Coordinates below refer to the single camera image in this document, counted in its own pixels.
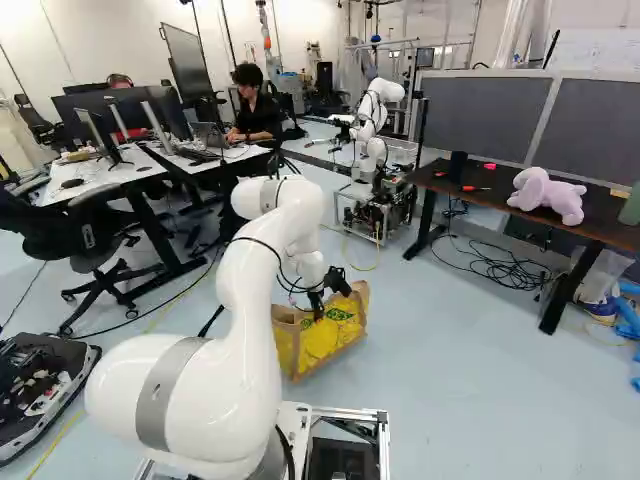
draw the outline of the yellow shopping bag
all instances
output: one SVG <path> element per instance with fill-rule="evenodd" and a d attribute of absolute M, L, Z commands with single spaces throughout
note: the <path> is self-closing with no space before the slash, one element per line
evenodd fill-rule
<path fill-rule="evenodd" d="M 282 371 L 293 382 L 324 365 L 366 335 L 369 285 L 355 282 L 348 298 L 336 293 L 325 302 L 324 318 L 271 306 L 273 332 Z"/>

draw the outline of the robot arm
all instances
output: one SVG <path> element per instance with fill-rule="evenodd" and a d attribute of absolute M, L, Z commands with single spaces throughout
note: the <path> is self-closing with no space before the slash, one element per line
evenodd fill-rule
<path fill-rule="evenodd" d="M 359 160 L 357 168 L 362 179 L 368 183 L 373 181 L 376 166 L 387 153 L 384 141 L 376 138 L 387 121 L 388 112 L 384 102 L 399 102 L 404 94 L 402 85 L 378 77 L 371 82 L 362 97 L 356 114 L 360 125 L 352 128 L 350 135 L 356 142 L 367 146 L 368 158 Z"/>
<path fill-rule="evenodd" d="M 86 388 L 87 411 L 103 428 L 141 444 L 147 457 L 205 480 L 247 478 L 276 423 L 274 252 L 293 261 L 307 287 L 326 273 L 317 238 L 320 187 L 302 177 L 253 178 L 235 188 L 232 204 L 253 221 L 236 234 L 216 274 L 218 299 L 232 313 L 229 334 L 132 338 L 109 351 Z"/>

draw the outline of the pink stuffed animal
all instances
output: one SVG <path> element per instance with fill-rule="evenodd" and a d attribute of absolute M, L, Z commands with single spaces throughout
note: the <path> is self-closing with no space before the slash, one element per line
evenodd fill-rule
<path fill-rule="evenodd" d="M 518 190 L 511 194 L 507 205 L 530 212 L 542 205 L 562 215 L 562 223 L 573 227 L 584 220 L 581 195 L 587 193 L 584 185 L 549 180 L 549 174 L 540 167 L 523 170 L 513 179 Z"/>

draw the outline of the light blue floor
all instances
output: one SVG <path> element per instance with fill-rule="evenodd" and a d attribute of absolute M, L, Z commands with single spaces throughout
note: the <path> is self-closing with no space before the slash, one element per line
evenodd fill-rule
<path fill-rule="evenodd" d="M 345 178 L 299 164 L 327 192 Z M 210 219 L 213 237 L 215 218 Z M 332 223 L 331 213 L 326 224 Z M 299 385 L 284 381 L 284 397 L 315 405 L 383 408 L 391 415 L 394 479 L 638 479 L 640 395 L 628 385 L 632 348 L 608 347 L 581 329 L 588 317 L 567 309 L 553 337 L 537 326 L 532 294 L 514 292 L 439 263 L 427 250 L 412 262 L 401 254 L 414 232 L 399 235 L 372 272 L 348 268 L 351 281 L 372 289 L 368 338 Z M 329 263 L 345 265 L 343 237 L 321 231 Z M 438 253 L 456 256 L 448 241 Z M 120 255 L 133 265 L 155 259 L 143 240 Z M 349 240 L 353 263 L 370 265 L 375 246 Z M 0 234 L 0 321 L 27 287 L 40 262 L 21 253 L 12 234 Z M 202 269 L 141 298 L 141 311 L 198 278 Z M 67 261 L 49 262 L 3 336 L 53 331 L 70 312 L 59 296 L 83 279 Z M 155 332 L 195 335 L 218 306 L 212 271 L 171 309 L 93 339 L 105 349 L 157 323 Z M 274 302 L 286 296 L 274 288 Z M 124 311 L 100 298 L 77 324 L 78 334 L 116 325 Z M 211 336 L 228 330 L 224 313 Z M 24 479 L 82 400 L 29 453 L 2 469 L 3 480 Z M 102 432 L 83 416 L 35 479 L 129 479 L 141 458 L 134 446 Z"/>

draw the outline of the screwdriver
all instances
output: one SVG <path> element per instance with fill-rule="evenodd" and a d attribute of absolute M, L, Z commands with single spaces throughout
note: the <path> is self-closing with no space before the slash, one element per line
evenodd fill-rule
<path fill-rule="evenodd" d="M 477 192 L 491 190 L 490 187 L 474 187 L 473 185 L 463 185 L 460 187 L 461 192 Z"/>

